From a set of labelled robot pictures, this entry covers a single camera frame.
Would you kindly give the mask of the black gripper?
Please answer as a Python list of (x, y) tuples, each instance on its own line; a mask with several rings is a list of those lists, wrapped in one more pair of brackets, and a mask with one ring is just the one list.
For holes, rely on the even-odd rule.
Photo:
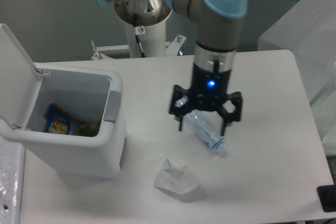
[(184, 89), (178, 84), (173, 86), (169, 114), (174, 115), (175, 120), (180, 123), (180, 132), (183, 129), (184, 117), (193, 109), (213, 112), (222, 106), (219, 111), (223, 119), (221, 136), (225, 135), (226, 129), (232, 123), (241, 121), (242, 93), (237, 91), (229, 94), (227, 98), (231, 71), (220, 71), (220, 65), (219, 61), (212, 61), (209, 70), (194, 65), (190, 88)]

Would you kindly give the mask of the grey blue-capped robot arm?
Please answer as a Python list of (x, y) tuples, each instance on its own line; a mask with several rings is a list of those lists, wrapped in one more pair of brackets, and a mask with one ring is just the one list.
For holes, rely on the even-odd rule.
[(191, 86), (173, 88), (169, 113), (179, 122), (193, 111), (217, 112), (222, 129), (241, 119), (240, 92), (228, 93), (234, 57), (247, 13), (248, 0), (96, 0), (113, 3), (129, 29), (131, 57), (160, 56), (165, 33), (152, 26), (165, 23), (171, 13), (186, 17), (197, 26)]

